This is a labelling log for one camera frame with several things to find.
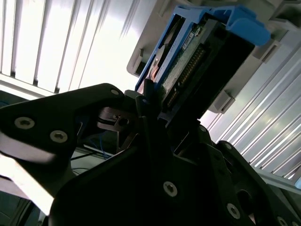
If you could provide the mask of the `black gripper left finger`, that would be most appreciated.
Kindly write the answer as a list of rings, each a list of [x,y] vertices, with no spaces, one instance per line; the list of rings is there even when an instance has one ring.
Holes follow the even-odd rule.
[[[108,83],[2,107],[0,152],[22,162],[66,165],[81,141],[104,130],[124,135],[116,154],[135,148],[138,161],[153,165],[173,159],[153,102]]]

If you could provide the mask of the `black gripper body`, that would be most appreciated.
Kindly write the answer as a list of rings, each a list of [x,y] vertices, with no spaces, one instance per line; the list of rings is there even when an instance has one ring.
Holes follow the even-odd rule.
[[[51,226],[236,226],[238,199],[220,151],[194,157],[124,151],[63,187]]]

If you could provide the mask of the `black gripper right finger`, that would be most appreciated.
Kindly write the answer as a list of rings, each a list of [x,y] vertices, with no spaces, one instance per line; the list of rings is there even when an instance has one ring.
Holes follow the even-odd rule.
[[[166,123],[172,148],[179,157],[201,165],[205,191],[212,192],[219,220],[231,226],[299,226],[301,219],[227,141],[215,143],[192,116]]]

